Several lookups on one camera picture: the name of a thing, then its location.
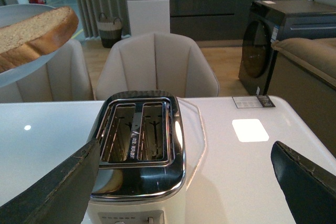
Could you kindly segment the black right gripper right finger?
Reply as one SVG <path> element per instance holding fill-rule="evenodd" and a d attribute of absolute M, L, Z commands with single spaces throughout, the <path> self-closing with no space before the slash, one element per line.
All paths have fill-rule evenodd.
<path fill-rule="evenodd" d="M 270 154 L 296 223 L 335 223 L 335 175 L 280 141 Z"/>

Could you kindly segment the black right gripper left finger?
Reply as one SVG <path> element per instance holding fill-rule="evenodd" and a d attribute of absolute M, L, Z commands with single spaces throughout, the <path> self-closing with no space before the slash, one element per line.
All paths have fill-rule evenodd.
<path fill-rule="evenodd" d="M 81 223 L 98 174 L 100 145 L 93 139 L 1 206 L 1 223 Z"/>

